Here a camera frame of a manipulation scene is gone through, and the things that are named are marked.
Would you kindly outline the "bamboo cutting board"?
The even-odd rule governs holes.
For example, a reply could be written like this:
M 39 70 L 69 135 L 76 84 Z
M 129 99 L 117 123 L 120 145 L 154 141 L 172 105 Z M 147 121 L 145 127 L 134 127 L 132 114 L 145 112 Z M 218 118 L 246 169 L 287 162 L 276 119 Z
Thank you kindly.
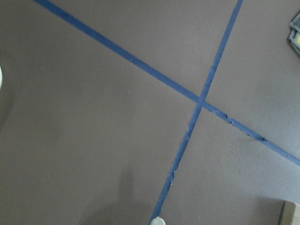
M 300 205 L 291 201 L 285 201 L 280 225 L 300 225 Z

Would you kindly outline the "white bear tray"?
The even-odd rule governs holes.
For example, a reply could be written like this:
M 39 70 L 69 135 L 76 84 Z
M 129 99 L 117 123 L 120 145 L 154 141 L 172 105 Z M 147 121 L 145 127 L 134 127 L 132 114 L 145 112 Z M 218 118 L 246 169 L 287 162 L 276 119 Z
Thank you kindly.
M 3 74 L 2 74 L 2 69 L 0 67 L 0 89 L 2 87 L 2 83 L 3 83 Z

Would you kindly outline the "white spoon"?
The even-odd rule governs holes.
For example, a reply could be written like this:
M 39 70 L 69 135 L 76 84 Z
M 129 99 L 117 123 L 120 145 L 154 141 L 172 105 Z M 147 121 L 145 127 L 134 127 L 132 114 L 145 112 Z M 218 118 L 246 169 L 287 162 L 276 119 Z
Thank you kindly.
M 156 218 L 152 219 L 150 225 L 166 225 L 166 223 L 162 218 L 156 217 Z

